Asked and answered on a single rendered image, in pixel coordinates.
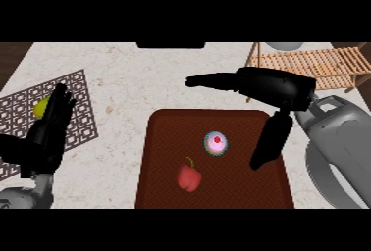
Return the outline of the grey bowl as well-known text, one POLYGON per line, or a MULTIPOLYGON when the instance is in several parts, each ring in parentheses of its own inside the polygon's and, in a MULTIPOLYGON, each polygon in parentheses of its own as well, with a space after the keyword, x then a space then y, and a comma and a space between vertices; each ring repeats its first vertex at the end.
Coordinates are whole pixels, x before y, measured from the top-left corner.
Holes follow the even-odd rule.
POLYGON ((268 45, 275 50, 293 51, 302 47, 303 43, 302 42, 268 42, 268 45))

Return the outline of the wooden tiered shelf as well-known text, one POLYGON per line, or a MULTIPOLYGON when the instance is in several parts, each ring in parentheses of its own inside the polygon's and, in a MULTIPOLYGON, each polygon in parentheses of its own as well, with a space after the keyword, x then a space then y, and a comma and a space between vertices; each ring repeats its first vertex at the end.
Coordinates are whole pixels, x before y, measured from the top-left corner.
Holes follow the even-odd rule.
POLYGON ((316 89, 344 89, 349 93, 371 79, 371 62, 355 47, 262 53, 260 43, 253 44, 245 65, 287 71, 316 80, 316 89))

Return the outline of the pink frosted cupcake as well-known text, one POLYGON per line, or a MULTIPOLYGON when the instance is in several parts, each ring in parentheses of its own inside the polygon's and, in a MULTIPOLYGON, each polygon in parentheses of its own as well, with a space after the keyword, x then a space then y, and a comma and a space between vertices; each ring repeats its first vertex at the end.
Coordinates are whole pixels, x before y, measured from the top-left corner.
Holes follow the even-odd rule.
POLYGON ((225 134, 219 131, 210 131, 203 139, 206 152, 211 156, 222 156, 229 147, 229 142, 225 134))

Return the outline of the red bell pepper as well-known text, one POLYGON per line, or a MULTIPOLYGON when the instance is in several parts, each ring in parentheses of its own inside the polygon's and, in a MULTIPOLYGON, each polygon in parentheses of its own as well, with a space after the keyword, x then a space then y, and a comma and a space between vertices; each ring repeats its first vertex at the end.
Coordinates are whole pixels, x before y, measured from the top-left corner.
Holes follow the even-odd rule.
POLYGON ((195 192, 203 179, 203 174, 194 166, 194 160, 186 157, 186 162, 182 164, 177 172, 177 185, 186 192, 195 192))

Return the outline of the yellow-green fruit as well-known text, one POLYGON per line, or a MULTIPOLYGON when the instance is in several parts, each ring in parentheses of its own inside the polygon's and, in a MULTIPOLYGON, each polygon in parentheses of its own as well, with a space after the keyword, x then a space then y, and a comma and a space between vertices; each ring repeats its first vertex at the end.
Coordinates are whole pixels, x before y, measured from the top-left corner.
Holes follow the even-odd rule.
POLYGON ((44 110, 46 110, 46 106, 47 106, 47 101, 49 101, 49 98, 43 98, 36 106, 34 106, 34 115, 36 115, 36 118, 40 119, 43 117, 43 113, 44 113, 44 110))

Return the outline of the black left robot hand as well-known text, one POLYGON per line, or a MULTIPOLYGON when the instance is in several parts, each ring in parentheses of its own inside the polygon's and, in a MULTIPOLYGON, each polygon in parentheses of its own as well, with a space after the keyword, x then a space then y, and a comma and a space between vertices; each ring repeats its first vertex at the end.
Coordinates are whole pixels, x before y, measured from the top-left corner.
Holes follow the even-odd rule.
POLYGON ((41 119, 34 122, 27 137, 0 134, 0 158, 6 163, 21 166, 21 178, 52 175, 61 165, 75 102, 67 85, 58 83, 41 119))

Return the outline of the patterned grey placemat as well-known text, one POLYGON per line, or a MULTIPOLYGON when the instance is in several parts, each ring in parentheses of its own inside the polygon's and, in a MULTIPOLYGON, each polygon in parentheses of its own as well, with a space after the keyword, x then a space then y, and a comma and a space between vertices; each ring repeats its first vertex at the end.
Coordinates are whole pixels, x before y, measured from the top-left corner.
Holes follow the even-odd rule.
POLYGON ((50 95, 58 83, 67 85, 67 90, 77 99, 67 130, 65 150, 70 151, 99 137, 89 85, 83 70, 0 97, 0 134, 10 134, 21 138, 27 137, 31 125, 37 119, 34 106, 50 95))

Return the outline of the dark brown tray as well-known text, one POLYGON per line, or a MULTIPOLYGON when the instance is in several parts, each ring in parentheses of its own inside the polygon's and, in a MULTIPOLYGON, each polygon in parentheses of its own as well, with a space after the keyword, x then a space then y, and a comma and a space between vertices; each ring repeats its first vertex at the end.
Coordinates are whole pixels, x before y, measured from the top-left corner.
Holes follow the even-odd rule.
POLYGON ((275 159, 257 170, 250 160, 268 113, 259 110, 155 111, 148 120, 135 207, 143 208, 285 208, 294 207, 284 162, 275 159), (203 139, 225 134, 229 147, 211 156, 203 139), (203 174, 195 192, 177 185, 186 157, 203 174))

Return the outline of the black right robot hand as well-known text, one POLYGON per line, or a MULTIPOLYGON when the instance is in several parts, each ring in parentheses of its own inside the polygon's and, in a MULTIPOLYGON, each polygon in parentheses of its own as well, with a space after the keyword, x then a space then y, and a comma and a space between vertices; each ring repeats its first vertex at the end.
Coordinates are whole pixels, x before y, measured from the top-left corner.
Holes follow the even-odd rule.
POLYGON ((250 166, 254 170, 274 161, 293 128, 291 112, 309 109, 316 89, 316 80, 287 71, 242 67, 234 73, 194 75, 185 79, 188 87, 232 90, 278 108, 265 122, 250 166))

